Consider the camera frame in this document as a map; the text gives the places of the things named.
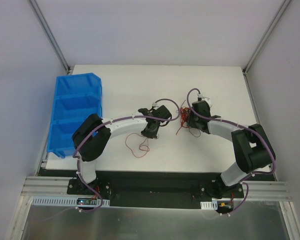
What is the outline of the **aluminium front rail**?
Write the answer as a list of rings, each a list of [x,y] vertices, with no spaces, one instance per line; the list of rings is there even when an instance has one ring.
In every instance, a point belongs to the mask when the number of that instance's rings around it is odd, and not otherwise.
[[[21,194],[23,196],[65,196],[71,177],[28,176]],[[288,185],[282,181],[245,181],[249,201],[291,202]]]

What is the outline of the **left aluminium corner post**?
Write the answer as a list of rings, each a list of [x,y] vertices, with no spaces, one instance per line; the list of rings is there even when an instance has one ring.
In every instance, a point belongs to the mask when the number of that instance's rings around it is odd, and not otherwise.
[[[71,66],[69,65],[68,61],[66,60],[65,55],[63,54],[63,51],[62,51],[60,45],[58,44],[57,39],[56,39],[55,35],[53,34],[53,31],[51,30],[43,11],[40,8],[40,5],[38,4],[38,1],[37,0],[28,0],[27,2],[29,4],[29,6],[31,7],[34,15],[36,16],[55,55],[57,56],[60,64],[62,65],[62,67],[65,71],[65,74],[69,75],[71,73]]]

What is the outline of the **aluminium corner post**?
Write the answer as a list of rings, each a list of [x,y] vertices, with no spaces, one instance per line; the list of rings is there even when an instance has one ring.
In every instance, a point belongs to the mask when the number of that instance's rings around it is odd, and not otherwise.
[[[258,56],[261,54],[263,48],[266,46],[266,43],[272,36],[273,32],[275,31],[276,27],[278,26],[279,22],[285,15],[286,11],[290,7],[293,0],[283,0],[275,12],[272,20],[270,21],[269,25],[267,26],[265,32],[263,33],[262,37],[260,38],[259,42],[257,43],[254,51],[252,52],[248,62],[242,69],[243,75],[246,76],[249,70],[252,68],[253,64],[257,60]]]
[[[28,0],[27,2],[29,4],[29,6],[31,7],[34,15],[36,16],[55,55],[57,56],[60,64],[62,65],[62,67],[65,71],[65,74],[69,75],[71,73],[71,66],[69,65],[68,61],[66,60],[65,55],[63,54],[63,51],[62,51],[60,45],[58,44],[57,39],[56,39],[55,35],[53,34],[53,31],[51,30],[43,11],[40,8],[40,5],[38,4],[38,1],[37,0]]]

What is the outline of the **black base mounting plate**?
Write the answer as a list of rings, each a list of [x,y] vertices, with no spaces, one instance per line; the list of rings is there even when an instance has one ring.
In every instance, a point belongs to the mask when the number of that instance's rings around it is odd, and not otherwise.
[[[68,195],[93,195],[98,192],[112,207],[199,209],[201,202],[242,199],[243,187],[237,184],[215,193],[219,173],[97,171],[96,180],[85,186],[75,170],[41,169],[42,177],[69,177]]]

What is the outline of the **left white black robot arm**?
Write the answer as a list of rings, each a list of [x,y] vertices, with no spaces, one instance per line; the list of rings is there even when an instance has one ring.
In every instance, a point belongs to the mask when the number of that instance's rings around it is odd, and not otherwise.
[[[141,114],[141,118],[125,117],[107,125],[100,116],[93,113],[73,133],[74,155],[78,158],[79,167],[77,172],[82,178],[78,188],[84,194],[89,195],[95,191],[96,159],[102,155],[110,139],[130,133],[140,133],[148,139],[156,139],[159,128],[172,119],[172,114],[164,105],[151,109],[140,108],[137,112]]]

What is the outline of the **blue plastic compartment bin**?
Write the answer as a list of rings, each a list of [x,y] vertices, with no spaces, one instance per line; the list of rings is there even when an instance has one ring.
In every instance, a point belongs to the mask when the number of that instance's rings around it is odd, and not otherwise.
[[[47,152],[73,155],[72,135],[91,114],[103,116],[102,80],[94,73],[58,76],[50,118]]]

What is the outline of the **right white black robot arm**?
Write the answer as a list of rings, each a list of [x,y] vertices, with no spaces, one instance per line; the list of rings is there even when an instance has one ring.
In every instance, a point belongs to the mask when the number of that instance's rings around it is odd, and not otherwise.
[[[205,100],[193,102],[187,125],[232,143],[235,162],[215,180],[215,192],[224,198],[232,193],[233,186],[240,181],[253,174],[263,174],[259,169],[272,164],[276,155],[260,124],[237,124],[218,115],[211,115],[210,110]]]

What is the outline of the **right aluminium corner post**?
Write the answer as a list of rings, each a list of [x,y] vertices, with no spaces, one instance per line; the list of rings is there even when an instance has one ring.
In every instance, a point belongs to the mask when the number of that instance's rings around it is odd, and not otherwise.
[[[269,25],[267,26],[265,32],[263,33],[262,37],[260,38],[259,42],[257,43],[254,51],[252,52],[248,62],[242,69],[243,75],[246,76],[249,70],[252,68],[253,64],[257,60],[258,56],[261,54],[263,48],[266,46],[266,43],[272,36],[273,32],[275,31],[276,27],[278,26],[279,22],[285,15],[286,11],[290,7],[293,0],[283,0],[275,12],[272,20],[270,21]]]

